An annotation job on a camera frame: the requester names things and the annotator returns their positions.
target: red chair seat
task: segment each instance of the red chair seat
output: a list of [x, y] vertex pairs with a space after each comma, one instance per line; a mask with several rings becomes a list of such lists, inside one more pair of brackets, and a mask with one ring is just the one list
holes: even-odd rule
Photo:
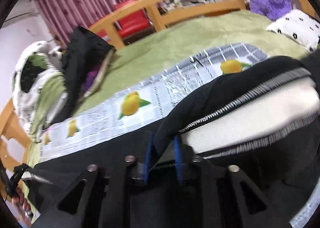
[[150, 27], [149, 20], [146, 18], [139, 18], [126, 24], [125, 27], [122, 27], [122, 29], [118, 31], [118, 33], [121, 38], [124, 38], [148, 27]]

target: screw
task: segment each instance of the screw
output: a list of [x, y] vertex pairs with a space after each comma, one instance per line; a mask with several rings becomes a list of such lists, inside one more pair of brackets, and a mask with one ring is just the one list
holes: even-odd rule
[[228, 169], [230, 172], [238, 172], [240, 170], [240, 168], [237, 165], [230, 165]]
[[192, 162], [200, 162], [202, 159], [201, 156], [194, 156], [193, 159], [192, 159]]
[[87, 170], [90, 171], [90, 172], [94, 172], [94, 171], [97, 170], [97, 168], [98, 168], [97, 165], [91, 164], [91, 165], [88, 165]]
[[126, 162], [133, 162], [135, 160], [136, 160], [136, 158], [134, 156], [132, 156], [132, 155], [128, 155], [128, 156], [125, 157], [125, 161]]

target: wooden bed rail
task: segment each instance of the wooden bed rail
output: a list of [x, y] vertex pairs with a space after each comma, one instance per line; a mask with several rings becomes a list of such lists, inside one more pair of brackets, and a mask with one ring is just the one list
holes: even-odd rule
[[104, 29], [110, 38], [111, 44], [114, 45], [117, 50], [120, 50], [121, 48], [124, 48], [124, 43], [119, 36], [114, 23], [141, 9], [145, 9], [147, 11], [157, 32], [166, 29], [166, 25], [170, 23], [190, 17], [200, 16], [216, 11], [245, 9], [244, 0], [228, 0], [186, 8], [177, 8], [167, 14], [161, 15], [157, 8], [157, 4], [161, 1], [163, 0], [137, 0], [136, 2], [130, 3], [100, 19], [98, 22], [93, 24], [89, 30], [94, 33], [98, 33]]

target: zipper teeth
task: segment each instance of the zipper teeth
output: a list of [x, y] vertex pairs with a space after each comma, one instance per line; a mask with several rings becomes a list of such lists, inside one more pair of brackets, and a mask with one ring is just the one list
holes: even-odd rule
[[288, 124], [284, 129], [281, 129], [267, 137], [258, 138], [258, 139], [246, 142], [244, 144], [238, 145], [232, 149], [228, 149], [226, 151], [222, 151], [213, 155], [205, 156], [203, 158], [215, 159], [215, 158], [226, 157], [229, 155], [239, 154], [239, 153], [255, 150], [258, 148], [266, 147], [268, 145], [271, 145], [279, 141], [280, 139], [285, 138], [291, 132], [311, 124], [319, 115], [320, 115], [320, 111], [317, 111], [305, 118], [301, 118], [293, 121], [292, 123]]
[[235, 109], [237, 107], [240, 107], [242, 104], [257, 98], [257, 97], [261, 96], [262, 94], [265, 94], [265, 93], [275, 89], [276, 87], [279, 87], [279, 86], [286, 84], [292, 80], [296, 80], [296, 79], [299, 79], [299, 78], [302, 78], [302, 77], [305, 77], [308, 75], [311, 75], [311, 73], [308, 70], [306, 70], [305, 68], [297, 68], [297, 69], [293, 69], [288, 72], [282, 73], [282, 74], [258, 85], [257, 87], [253, 88], [252, 90], [250, 90], [247, 93], [240, 96], [239, 98], [229, 102], [227, 105], [225, 105], [221, 109], [218, 109], [215, 112], [210, 113], [209, 115], [188, 124], [186, 127], [179, 130], [179, 132], [184, 133], [184, 132], [188, 131], [190, 128], [197, 126], [200, 123], [206, 122], [209, 119], [220, 116], [221, 114], [223, 114], [231, 109]]

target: black cloth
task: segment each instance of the black cloth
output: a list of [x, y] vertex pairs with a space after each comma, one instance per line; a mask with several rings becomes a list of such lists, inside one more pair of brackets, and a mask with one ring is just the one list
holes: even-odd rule
[[[278, 56], [256, 64], [242, 73], [223, 75], [185, 97], [164, 119], [88, 149], [40, 163], [35, 166], [35, 171], [55, 172], [58, 178], [62, 174], [80, 173], [89, 164], [98, 164], [108, 168], [111, 174], [113, 167], [141, 145], [145, 131], [151, 131], [155, 136], [154, 145], [159, 158], [178, 130], [288, 70], [300, 67], [308, 69], [319, 92], [319, 55], [320, 51], [301, 61]], [[310, 125], [265, 148], [210, 161], [222, 167], [238, 165], [289, 221], [304, 206], [320, 176], [319, 141], [320, 121], [316, 118]], [[59, 190], [57, 187], [36, 185], [34, 182], [29, 182], [28, 186], [32, 203], [36, 202], [37, 197], [48, 198], [50, 195], [47, 194], [54, 194], [54, 189]], [[35, 206], [40, 211], [45, 209], [42, 204]]]
[[95, 65], [101, 63], [113, 48], [114, 46], [81, 26], [74, 29], [71, 41], [62, 57], [62, 72], [65, 77], [68, 99], [65, 106], [53, 119], [52, 124], [62, 122], [71, 116], [87, 73], [92, 71]]

